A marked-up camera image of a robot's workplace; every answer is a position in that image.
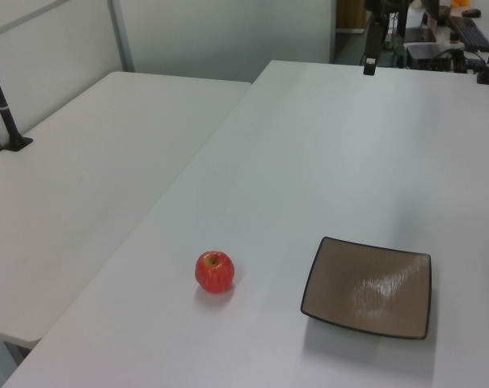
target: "desk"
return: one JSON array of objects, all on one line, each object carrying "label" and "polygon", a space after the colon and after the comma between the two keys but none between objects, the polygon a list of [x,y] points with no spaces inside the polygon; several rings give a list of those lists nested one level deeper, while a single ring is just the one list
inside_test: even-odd
[{"label": "desk", "polygon": [[37,343],[248,87],[110,74],[0,153],[0,339]]},{"label": "desk", "polygon": [[[325,235],[431,255],[426,340],[300,312]],[[208,385],[489,387],[489,86],[272,62],[5,387]]]}]

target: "white table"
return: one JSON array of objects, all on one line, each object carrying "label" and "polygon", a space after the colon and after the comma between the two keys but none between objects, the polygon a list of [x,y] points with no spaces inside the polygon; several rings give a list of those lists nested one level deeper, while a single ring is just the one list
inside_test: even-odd
[{"label": "white table", "polygon": [[248,87],[110,74],[0,153],[0,339],[37,343]]},{"label": "white table", "polygon": [[[301,314],[325,235],[431,255],[426,340]],[[5,385],[77,386],[489,387],[489,86],[272,62]]]}]

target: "wall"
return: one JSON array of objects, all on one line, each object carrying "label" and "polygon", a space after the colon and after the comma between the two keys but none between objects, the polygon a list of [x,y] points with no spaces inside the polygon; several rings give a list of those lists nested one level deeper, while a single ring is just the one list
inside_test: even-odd
[{"label": "wall", "polygon": [[271,59],[331,59],[335,0],[113,2],[137,72],[253,82]]},{"label": "wall", "polygon": [[0,33],[0,84],[21,133],[121,69],[107,0],[62,2]]}]

